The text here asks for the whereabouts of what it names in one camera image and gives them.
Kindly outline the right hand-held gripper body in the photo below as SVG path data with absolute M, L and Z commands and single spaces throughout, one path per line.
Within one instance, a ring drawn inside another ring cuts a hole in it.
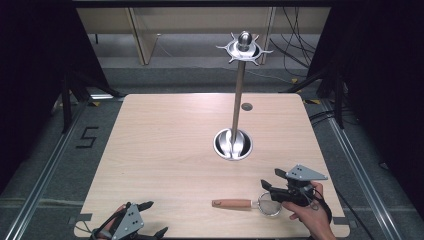
M 283 201 L 293 202 L 305 207 L 310 205 L 314 198 L 314 180 L 327 180 L 322 173 L 312 170 L 301 164 L 297 164 L 287 173 L 287 189 L 282 190 Z

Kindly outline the black metal stand legs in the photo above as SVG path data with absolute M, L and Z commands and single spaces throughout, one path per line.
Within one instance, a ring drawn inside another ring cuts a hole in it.
M 342 101 L 343 101 L 343 76 L 333 67 L 324 67 L 311 76 L 307 77 L 299 84 L 295 84 L 284 93 L 296 93 L 299 90 L 309 86 L 313 82 L 320 80 L 321 83 L 316 91 L 319 98 L 327 98 L 331 93 L 334 94 L 335 120 L 341 129 L 344 128 L 342 119 Z
M 100 81 L 79 71 L 67 72 L 61 81 L 61 97 L 64 118 L 63 133 L 70 129 L 73 122 L 70 93 L 73 93 L 78 102 L 87 102 L 91 99 L 91 95 L 87 90 L 88 86 L 100 89 L 115 98 L 125 97 L 124 93 L 112 89 L 106 80 Z

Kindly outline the metal utensil rack stand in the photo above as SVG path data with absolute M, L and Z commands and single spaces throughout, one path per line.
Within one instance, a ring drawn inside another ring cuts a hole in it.
M 228 161 L 239 161 L 245 159 L 253 149 L 253 142 L 248 133 L 239 127 L 240 111 L 242 109 L 242 94 L 248 62 L 258 65 L 257 59 L 269 54 L 257 43 L 258 36 L 248 31 L 241 32 L 238 36 L 231 34 L 232 40 L 219 49 L 225 49 L 230 56 L 229 62 L 237 62 L 237 77 L 234 95 L 234 106 L 232 124 L 230 128 L 220 130 L 213 139 L 214 151 L 223 159 Z

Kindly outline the black table bracket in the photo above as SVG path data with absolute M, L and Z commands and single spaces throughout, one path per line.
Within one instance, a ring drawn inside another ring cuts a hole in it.
M 347 217 L 334 217 L 332 222 L 335 226 L 348 226 L 349 228 L 357 228 L 355 220 L 349 220 Z
M 74 226 L 77 222 L 80 221 L 90 221 L 92 218 L 92 214 L 79 214 L 78 216 L 72 216 L 68 219 L 68 225 Z

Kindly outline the person's left hand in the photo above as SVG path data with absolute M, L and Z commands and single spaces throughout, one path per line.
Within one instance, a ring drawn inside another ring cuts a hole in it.
M 111 231 L 114 230 L 122 220 L 126 205 L 121 205 L 97 230 L 94 231 L 94 240 L 110 240 Z

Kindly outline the black curtain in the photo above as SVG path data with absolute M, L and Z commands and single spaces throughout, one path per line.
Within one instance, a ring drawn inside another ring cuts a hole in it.
M 336 70 L 368 136 L 424 219 L 424 0 L 335 0 L 309 73 Z
M 72 0 L 0 0 L 0 194 L 32 150 L 65 76 L 108 85 Z

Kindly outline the light wooden cabinet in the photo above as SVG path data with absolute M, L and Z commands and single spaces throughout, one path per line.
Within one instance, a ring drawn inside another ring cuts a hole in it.
M 258 37 L 266 48 L 273 34 L 322 32 L 328 7 L 171 7 L 79 8 L 89 34 L 131 34 L 139 61 L 147 65 L 159 34 L 238 34 L 243 30 Z

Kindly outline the person's right hand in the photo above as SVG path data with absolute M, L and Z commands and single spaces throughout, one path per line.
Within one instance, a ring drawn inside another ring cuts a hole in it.
M 282 206 L 292 212 L 289 216 L 290 220 L 299 219 L 309 232 L 318 229 L 331 229 L 327 213 L 318 200 L 313 201 L 313 206 L 301 207 L 292 202 L 283 202 Z

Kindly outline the wooden handled mesh strainer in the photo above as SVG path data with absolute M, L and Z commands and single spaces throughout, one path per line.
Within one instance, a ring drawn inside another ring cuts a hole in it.
M 265 216 L 277 216 L 282 209 L 279 202 L 273 201 L 269 192 L 263 192 L 256 200 L 250 199 L 215 199 L 211 206 L 222 209 L 247 210 L 258 209 Z

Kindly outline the aluminium floor rail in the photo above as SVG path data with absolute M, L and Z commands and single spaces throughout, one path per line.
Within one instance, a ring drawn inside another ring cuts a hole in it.
M 324 99 L 308 110 L 323 112 L 312 121 L 342 209 L 349 220 L 348 240 L 422 240 L 424 221 L 380 156 L 353 113 L 344 128 L 334 119 L 334 105 Z
M 88 102 L 83 101 L 76 105 L 74 112 L 71 114 L 71 122 L 68 128 L 60 135 L 60 138 L 55 145 L 55 148 L 46 162 L 42 172 L 40 173 L 37 181 L 35 182 L 30 194 L 25 199 L 22 207 L 17 214 L 15 220 L 10 225 L 7 235 L 4 240 L 20 240 L 31 221 L 35 210 L 38 207 L 39 200 L 41 199 L 47 185 L 62 158 L 65 149 L 73 135 L 75 126 L 80 119 L 83 111 L 86 109 Z

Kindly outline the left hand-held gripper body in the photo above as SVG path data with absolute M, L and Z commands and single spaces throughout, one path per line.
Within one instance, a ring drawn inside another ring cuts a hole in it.
M 144 222 L 141 218 L 140 212 L 137 209 L 135 203 L 128 202 L 126 204 L 126 210 L 123 214 L 122 220 L 119 225 L 111 231 L 112 238 L 110 240 L 125 240 L 129 239 L 131 235 L 136 233 L 140 228 L 144 226 Z M 93 239 L 94 229 L 90 235 L 90 240 Z

